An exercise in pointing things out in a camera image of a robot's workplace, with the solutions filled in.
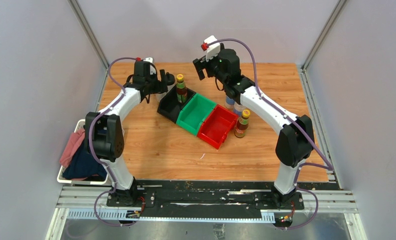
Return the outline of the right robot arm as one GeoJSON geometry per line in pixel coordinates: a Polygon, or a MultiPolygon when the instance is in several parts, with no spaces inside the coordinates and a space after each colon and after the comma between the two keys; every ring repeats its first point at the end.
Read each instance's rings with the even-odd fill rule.
{"type": "Polygon", "coordinates": [[[275,153],[280,167],[270,200],[276,208],[285,208],[296,194],[299,165],[305,163],[314,149],[310,117],[292,114],[263,94],[256,81],[242,74],[240,59],[233,49],[222,49],[212,57],[196,58],[193,65],[200,80],[206,77],[219,80],[229,98],[257,114],[277,133],[275,153]]]}

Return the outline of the green label sauce bottle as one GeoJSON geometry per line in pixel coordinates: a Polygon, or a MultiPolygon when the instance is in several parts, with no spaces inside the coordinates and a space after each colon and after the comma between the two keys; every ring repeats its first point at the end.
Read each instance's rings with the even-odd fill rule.
{"type": "Polygon", "coordinates": [[[187,88],[182,74],[176,76],[176,94],[179,103],[184,104],[187,101],[187,88]]]}

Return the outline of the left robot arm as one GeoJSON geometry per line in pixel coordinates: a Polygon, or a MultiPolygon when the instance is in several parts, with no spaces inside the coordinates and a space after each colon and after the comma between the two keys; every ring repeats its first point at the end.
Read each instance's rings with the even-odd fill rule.
{"type": "Polygon", "coordinates": [[[141,102],[149,102],[151,95],[168,92],[175,77],[164,69],[157,70],[152,58],[135,58],[134,71],[117,97],[99,112],[85,117],[85,149],[107,172],[112,188],[108,195],[132,207],[140,199],[135,177],[123,160],[124,132],[122,122],[141,102]]]}

